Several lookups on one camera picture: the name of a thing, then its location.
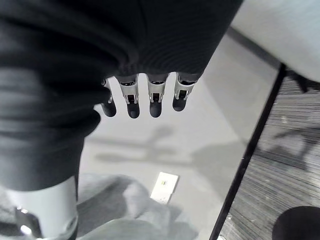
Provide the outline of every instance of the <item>robotic hand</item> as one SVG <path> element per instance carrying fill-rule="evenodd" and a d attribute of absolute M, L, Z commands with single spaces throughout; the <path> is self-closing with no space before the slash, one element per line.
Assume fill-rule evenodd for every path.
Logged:
<path fill-rule="evenodd" d="M 201 77 L 202 73 L 176 73 L 176 81 L 174 87 L 173 109 L 177 112 L 182 111 L 187 102 L 187 98 L 192 92 L 196 82 Z M 139 89 L 138 89 L 138 76 L 134 74 L 130 76 L 116 76 L 118 80 L 123 97 L 127 104 L 128 114 L 131 118 L 136 119 L 140 114 L 139 108 Z M 148 91 L 150 99 L 150 115 L 157 118 L 162 112 L 162 100 L 165 94 L 166 81 L 169 73 L 164 74 L 146 74 L 148 79 Z M 102 85 L 111 91 L 108 79 L 102 81 Z M 103 112 L 108 117 L 116 115 L 117 109 L 113 101 L 112 93 L 108 101 L 101 104 Z"/>
<path fill-rule="evenodd" d="M 157 118 L 177 72 L 172 106 L 182 111 L 241 3 L 0 1 L 0 184 L 23 234 L 76 238 L 80 157 L 100 121 L 94 105 L 117 111 L 103 79 L 116 77 L 137 118 L 146 73 Z"/>

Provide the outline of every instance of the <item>gray fabric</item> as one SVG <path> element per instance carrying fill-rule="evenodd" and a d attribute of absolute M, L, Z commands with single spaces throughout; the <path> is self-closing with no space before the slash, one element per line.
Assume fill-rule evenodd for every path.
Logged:
<path fill-rule="evenodd" d="M 245 0 L 231 26 L 304 77 L 320 82 L 320 1 Z"/>
<path fill-rule="evenodd" d="M 198 235 L 179 208 L 150 199 L 148 191 L 128 176 L 82 174 L 78 195 L 78 237 L 97 234 L 95 239 L 99 239 L 110 229 L 109 223 L 114 230 L 107 231 L 108 239 L 193 240 Z M 0 188 L 0 240 L 24 239 L 14 223 L 13 206 Z"/>

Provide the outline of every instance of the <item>black fabric sleeve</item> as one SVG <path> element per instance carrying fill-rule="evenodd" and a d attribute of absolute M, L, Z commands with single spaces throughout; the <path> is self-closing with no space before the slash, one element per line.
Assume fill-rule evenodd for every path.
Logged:
<path fill-rule="evenodd" d="M 109 98 L 101 81 L 128 58 L 26 3 L 0 2 L 0 182 L 20 191 L 78 174 L 84 138 L 100 121 L 93 107 Z"/>
<path fill-rule="evenodd" d="M 103 78 L 201 73 L 242 0 L 0 0 L 0 184 L 77 176 Z"/>

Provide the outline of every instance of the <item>black object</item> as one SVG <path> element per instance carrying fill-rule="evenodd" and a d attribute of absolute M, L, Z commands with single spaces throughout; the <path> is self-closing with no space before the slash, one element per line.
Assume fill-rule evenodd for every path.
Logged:
<path fill-rule="evenodd" d="M 102 103 L 101 106 L 104 114 L 107 115 L 108 117 L 114 117 L 116 115 L 117 109 L 116 109 L 115 101 L 113 99 L 111 103 L 107 101 L 105 103 Z"/>
<path fill-rule="evenodd" d="M 187 100 L 184 100 L 184 97 L 179 97 L 179 99 L 176 99 L 176 97 L 173 97 L 172 101 L 172 107 L 175 111 L 181 112 L 186 107 Z"/>
<path fill-rule="evenodd" d="M 242 161 L 241 161 L 241 163 L 235 173 L 231 187 L 229 188 L 229 191 L 225 197 L 223 206 L 221 208 L 219 216 L 218 216 L 218 218 L 215 222 L 214 228 L 212 230 L 210 240 L 216 240 L 219 237 L 220 231 L 221 231 L 221 229 L 224 225 L 224 222 L 226 220 L 226 217 L 230 211 L 231 205 L 235 199 L 235 196 L 236 196 L 237 191 L 240 187 L 241 181 L 244 178 L 244 175 L 245 175 L 245 172 L 246 172 L 247 167 L 249 165 L 250 159 L 256 149 L 256 146 L 257 146 L 257 143 L 258 143 L 259 138 L 261 136 L 261 133 L 263 132 L 263 129 L 266 125 L 270 111 L 273 107 L 273 104 L 274 104 L 276 97 L 278 95 L 278 92 L 280 90 L 281 84 L 287 75 L 286 68 L 287 68 L 286 65 L 284 65 L 283 63 L 280 65 L 280 68 L 279 68 L 278 74 L 276 76 L 276 79 L 274 81 L 269 98 L 265 103 L 265 106 L 263 108 L 260 119 L 259 119 L 259 121 L 255 127 L 255 130 L 253 132 L 253 135 L 252 135 L 252 137 L 246 147 Z"/>
<path fill-rule="evenodd" d="M 298 206 L 282 213 L 272 230 L 272 240 L 319 240 L 320 208 Z"/>
<path fill-rule="evenodd" d="M 161 115 L 162 104 L 161 102 L 150 102 L 150 115 L 157 118 Z"/>
<path fill-rule="evenodd" d="M 139 103 L 127 104 L 128 114 L 132 119 L 136 119 L 140 115 Z"/>
<path fill-rule="evenodd" d="M 303 93 L 308 92 L 308 79 L 307 78 L 299 75 L 298 73 L 296 73 L 292 70 L 288 72 L 288 76 L 290 76 L 292 79 L 294 79 L 298 83 L 298 85 Z"/>

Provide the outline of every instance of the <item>gray floor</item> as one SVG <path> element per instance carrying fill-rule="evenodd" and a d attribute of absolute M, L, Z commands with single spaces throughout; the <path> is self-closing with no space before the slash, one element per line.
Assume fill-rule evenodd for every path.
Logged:
<path fill-rule="evenodd" d="M 272 240 L 284 211 L 320 206 L 320 83 L 308 86 L 303 94 L 284 79 L 224 222 L 226 240 Z"/>
<path fill-rule="evenodd" d="M 120 87 L 110 80 L 117 115 L 103 117 L 85 143 L 80 171 L 124 174 L 153 189 L 159 172 L 180 176 L 171 205 L 207 240 L 277 70 L 231 31 L 221 41 L 183 112 L 172 109 L 169 76 L 162 115 L 149 114 L 147 79 L 139 76 L 140 117 L 130 119 Z"/>

